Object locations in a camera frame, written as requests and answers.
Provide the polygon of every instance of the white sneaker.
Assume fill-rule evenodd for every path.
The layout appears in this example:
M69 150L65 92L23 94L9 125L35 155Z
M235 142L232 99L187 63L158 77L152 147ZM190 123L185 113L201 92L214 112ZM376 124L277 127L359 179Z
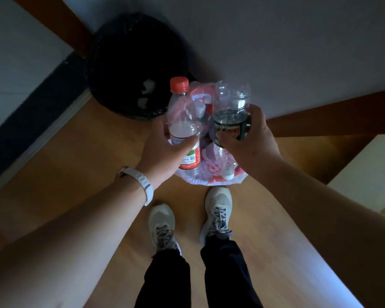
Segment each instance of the white sneaker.
M205 245L206 238L215 233L231 235L228 228L232 212L231 192L226 187L212 187L205 198L208 219L201 229L200 242Z
M156 252L174 249L178 250L181 255L180 245L174 237L174 213L168 205L156 205L150 210L148 228Z

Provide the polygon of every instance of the white wristband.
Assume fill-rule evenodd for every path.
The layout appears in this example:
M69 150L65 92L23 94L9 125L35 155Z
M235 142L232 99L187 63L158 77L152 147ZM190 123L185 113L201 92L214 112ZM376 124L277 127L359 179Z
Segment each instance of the white wristband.
M151 200L153 200L154 188L150 184L150 181L148 180L148 178L143 173L140 173L139 171L134 170L133 168L130 168L127 166L124 166L121 170L119 170L119 173L130 175L135 180L137 180L140 183L140 185L143 187L145 191L145 195L147 196L147 200L144 203L144 206L147 206L148 204L150 204Z

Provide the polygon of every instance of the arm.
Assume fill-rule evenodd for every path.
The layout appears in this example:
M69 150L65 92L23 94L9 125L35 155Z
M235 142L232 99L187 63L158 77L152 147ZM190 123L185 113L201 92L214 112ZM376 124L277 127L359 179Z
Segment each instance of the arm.
M197 140L171 146L159 117L136 169L156 189ZM124 176L9 244L0 251L0 307L82 307L145 201L141 185Z
M366 307L385 307L385 217L284 161L260 108L243 141L218 138L285 208L333 271Z

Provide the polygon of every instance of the hand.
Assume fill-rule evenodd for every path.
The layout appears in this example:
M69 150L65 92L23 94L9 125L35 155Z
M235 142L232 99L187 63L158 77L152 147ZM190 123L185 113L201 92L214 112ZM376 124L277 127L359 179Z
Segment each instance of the hand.
M143 173L154 190L169 179L198 141L198 136L190 136L178 145L171 145L165 136L165 115L155 118L136 170Z
M251 114L251 129L244 140L236 140L228 133L218 131L217 138L235 158L237 163L249 174L259 168L260 163L282 159L274 135L268 128L260 107L248 106Z

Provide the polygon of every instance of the bottle label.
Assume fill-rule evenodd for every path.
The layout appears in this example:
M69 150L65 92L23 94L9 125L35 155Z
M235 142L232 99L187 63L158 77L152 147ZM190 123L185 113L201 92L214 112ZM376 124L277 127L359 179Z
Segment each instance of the bottle label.
M216 133L219 130L232 134L232 137L237 140L243 140L245 138L246 129L247 129L247 120L244 120L240 123L235 123L235 124L221 124L219 122L214 121L214 144L216 144L221 148L224 148L220 144L220 141L216 136Z
M185 138L179 138L171 136L171 143L173 145L178 145L180 142L182 142ZM182 170L191 170L193 168L196 168L200 164L200 141L198 141L193 149L183 157L183 160L181 161L181 164L179 166Z

